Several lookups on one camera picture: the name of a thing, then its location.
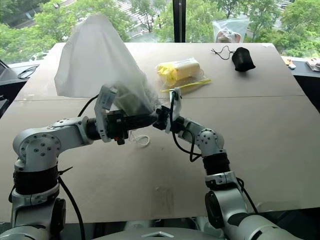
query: black cable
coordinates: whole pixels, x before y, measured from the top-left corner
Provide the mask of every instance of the black cable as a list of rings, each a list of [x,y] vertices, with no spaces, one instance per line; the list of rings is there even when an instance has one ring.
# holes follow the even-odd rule
[[[91,98],[85,105],[84,107],[81,109],[81,111],[78,114],[78,117],[81,117],[81,115],[84,113],[84,111],[86,110],[86,108],[89,106],[89,104],[95,100],[96,98],[98,98],[99,94],[97,96],[94,96],[93,98]]]
[[[170,125],[171,125],[171,132],[172,132],[172,137],[175,145],[184,153],[190,154],[190,162],[194,162],[197,160],[199,157],[201,157],[201,154],[199,153],[194,153],[194,147],[195,147],[195,136],[191,131],[188,129],[184,129],[185,131],[189,132],[192,137],[192,143],[191,143],[191,149],[190,151],[185,150],[183,147],[181,147],[177,141],[176,134],[174,131],[174,121],[173,121],[173,112],[174,112],[174,103],[175,103],[175,97],[176,97],[176,92],[172,92],[172,100],[171,100],[171,106],[170,106],[170,112],[169,112],[169,118],[170,118]]]
[[[223,57],[220,55],[220,53],[223,52],[223,50],[225,49],[225,47],[227,47],[227,48],[228,48],[228,51],[229,51],[229,56],[228,56],[227,58],[223,58]],[[211,49],[211,52],[214,52],[215,54],[217,54],[217,55],[218,55],[221,59],[223,59],[223,60],[228,60],[228,59],[230,58],[230,54],[234,54],[234,53],[235,53],[235,51],[230,51],[228,45],[225,45],[225,46],[221,49],[221,51],[216,51],[216,50],[214,50],[214,49],[212,48],[212,49]]]
[[[254,202],[252,201],[251,197],[249,196],[249,193],[247,192],[247,190],[245,189],[245,182],[239,177],[237,177],[236,180],[238,181],[238,184],[241,187],[241,192],[244,192],[244,194],[246,195],[246,198],[249,200],[249,203],[251,204],[254,213],[258,214],[259,212],[258,212]]]
[[[71,192],[69,191],[69,189],[67,188],[67,186],[65,185],[64,181],[62,180],[62,178],[60,176],[58,177],[58,182],[62,186],[62,188],[65,191],[66,195],[69,197],[69,199],[70,199],[70,201],[72,203],[72,206],[74,208],[74,211],[76,213],[76,216],[78,218],[79,226],[80,226],[81,240],[86,240],[85,226],[84,226],[84,222],[83,222],[82,217],[81,217],[80,210],[79,210],[79,208],[77,206],[77,203],[76,203],[74,197],[72,196]]]
[[[18,74],[18,79],[22,79],[22,80],[28,79],[36,71],[38,66],[39,66],[39,64],[35,65],[35,66],[32,66],[32,67],[29,67],[26,70],[20,72]],[[29,75],[27,75],[27,76],[23,76],[25,73],[28,73],[28,72],[31,72],[31,73]]]

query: yellow object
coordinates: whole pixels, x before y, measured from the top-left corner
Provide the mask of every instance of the yellow object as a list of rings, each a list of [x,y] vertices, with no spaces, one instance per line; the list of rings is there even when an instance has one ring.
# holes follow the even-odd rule
[[[194,59],[160,63],[157,66],[159,76],[163,77],[164,83],[171,87],[181,79],[193,77],[201,71],[199,63]]]
[[[179,86],[179,88],[185,88],[185,87],[190,87],[190,86],[195,86],[195,85],[199,85],[199,84],[206,84],[206,83],[209,83],[211,82],[212,80],[207,78],[207,79],[203,79],[203,80],[200,80],[200,81],[195,81],[195,82],[192,82],[192,83],[189,83],[189,84],[185,84],[185,85],[182,85],[182,86]],[[170,89],[164,89],[164,90],[160,90],[162,93],[167,93],[170,91]]]

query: wooden table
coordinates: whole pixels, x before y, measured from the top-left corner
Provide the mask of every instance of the wooden table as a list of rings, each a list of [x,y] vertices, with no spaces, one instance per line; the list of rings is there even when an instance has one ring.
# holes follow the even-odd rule
[[[320,115],[271,44],[230,44],[250,50],[256,68],[246,74],[231,60],[210,52],[219,43],[128,43],[148,79],[157,86],[155,66],[194,57],[213,82],[183,95],[183,117],[223,134],[231,168],[243,178],[260,211],[320,206]],[[53,78],[63,43],[56,44],[0,121],[0,221],[9,221],[8,194],[17,158],[12,141],[23,129],[74,117],[84,98],[57,96]],[[93,104],[85,111],[94,117]],[[110,222],[206,215],[205,171],[189,162],[172,137],[152,127],[148,147],[127,141],[96,141],[59,156],[60,170],[85,222]],[[67,200],[67,222],[77,222]]]

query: black pouch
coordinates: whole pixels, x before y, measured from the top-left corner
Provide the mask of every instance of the black pouch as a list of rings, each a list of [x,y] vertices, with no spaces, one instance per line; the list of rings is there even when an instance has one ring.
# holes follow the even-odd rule
[[[244,47],[238,47],[232,56],[235,70],[239,72],[246,72],[254,69],[256,66],[252,62],[250,52]]]

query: transparent plastic bag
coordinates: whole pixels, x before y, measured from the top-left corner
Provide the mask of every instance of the transparent plastic bag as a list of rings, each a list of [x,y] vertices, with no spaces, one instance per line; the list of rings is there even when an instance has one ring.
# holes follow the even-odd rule
[[[74,98],[91,98],[102,85],[114,87],[113,103],[129,116],[150,114],[159,104],[146,75],[102,14],[76,26],[63,47],[54,82],[58,95]]]
[[[213,21],[213,42],[242,43],[249,23],[249,19],[243,17]]]
[[[157,73],[163,82],[161,92],[168,92],[176,87],[184,88],[210,82],[194,58],[181,61],[163,62],[157,65]]]

